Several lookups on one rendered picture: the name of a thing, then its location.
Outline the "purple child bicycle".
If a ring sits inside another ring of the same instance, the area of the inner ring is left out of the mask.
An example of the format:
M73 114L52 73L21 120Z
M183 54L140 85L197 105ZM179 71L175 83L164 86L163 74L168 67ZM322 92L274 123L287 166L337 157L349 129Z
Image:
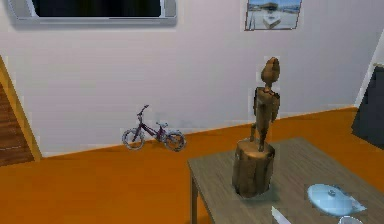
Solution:
M145 105L137 114L138 126L128 129L123 133L121 137L122 143L129 150L139 150L144 146L145 134L148 133L156 141L162 142L167 149L174 152L182 151L186 146L186 139L180 130L166 131L168 124L159 122L157 122L159 129L155 130L143 122L144 110L148 107L149 105Z

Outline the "brown wooden figure statue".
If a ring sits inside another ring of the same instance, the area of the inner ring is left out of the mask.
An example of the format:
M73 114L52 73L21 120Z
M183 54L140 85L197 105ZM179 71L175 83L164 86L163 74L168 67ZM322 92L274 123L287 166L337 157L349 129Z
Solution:
M237 143L232 186L243 198L252 198L269 190L275 149L268 145L266 136L280 106L280 95L272 90L279 75L279 60L271 57L261 72L265 85L255 89L255 122L251 125L250 137Z

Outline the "grey wooden table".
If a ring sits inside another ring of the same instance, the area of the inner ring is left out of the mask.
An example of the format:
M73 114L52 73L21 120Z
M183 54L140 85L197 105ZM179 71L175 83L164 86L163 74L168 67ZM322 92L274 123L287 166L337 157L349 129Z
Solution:
M298 137L274 142L276 149L271 189L254 199L243 199L232 187L232 151L188 161L191 177L190 224L198 224L201 198L212 224L272 224L276 207L292 224L337 224L308 200L307 188L335 184L367 209L355 215L364 224L384 224L384 194L359 178L310 142Z

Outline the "framed boat picture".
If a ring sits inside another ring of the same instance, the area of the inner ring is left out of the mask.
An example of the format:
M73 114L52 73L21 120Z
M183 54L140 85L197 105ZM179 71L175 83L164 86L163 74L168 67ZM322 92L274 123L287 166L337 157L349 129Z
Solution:
M302 0L247 0L245 31L297 28Z

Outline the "white knife blade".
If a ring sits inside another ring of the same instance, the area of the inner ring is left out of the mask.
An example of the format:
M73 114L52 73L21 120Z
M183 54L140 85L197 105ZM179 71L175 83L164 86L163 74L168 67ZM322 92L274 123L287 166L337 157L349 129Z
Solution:
M271 207L271 214L278 224L291 224L291 222L274 206Z

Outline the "silver framed television set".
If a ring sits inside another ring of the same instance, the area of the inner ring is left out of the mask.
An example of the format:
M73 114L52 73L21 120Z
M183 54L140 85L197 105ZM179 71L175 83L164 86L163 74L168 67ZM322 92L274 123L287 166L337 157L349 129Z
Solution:
M5 0L17 22L174 25L177 0Z

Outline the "pale blue lidded dish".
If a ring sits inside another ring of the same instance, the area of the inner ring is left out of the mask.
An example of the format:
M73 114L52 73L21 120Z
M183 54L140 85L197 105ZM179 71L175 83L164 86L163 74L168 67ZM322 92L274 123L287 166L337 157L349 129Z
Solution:
M366 207L337 185L313 184L307 189L309 201L321 212L335 217L349 216Z

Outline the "brown wooden door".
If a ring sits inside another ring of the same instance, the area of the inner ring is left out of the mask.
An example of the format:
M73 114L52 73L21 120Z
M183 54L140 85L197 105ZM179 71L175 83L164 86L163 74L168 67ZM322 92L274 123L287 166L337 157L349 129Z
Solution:
M36 138L0 56L0 166L41 158Z

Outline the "white round cup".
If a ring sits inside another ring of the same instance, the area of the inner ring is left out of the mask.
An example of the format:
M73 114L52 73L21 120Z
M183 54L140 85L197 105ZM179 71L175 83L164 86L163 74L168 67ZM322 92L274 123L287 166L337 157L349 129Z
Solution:
M351 216L343 216L339 219L338 224L363 224L363 222Z

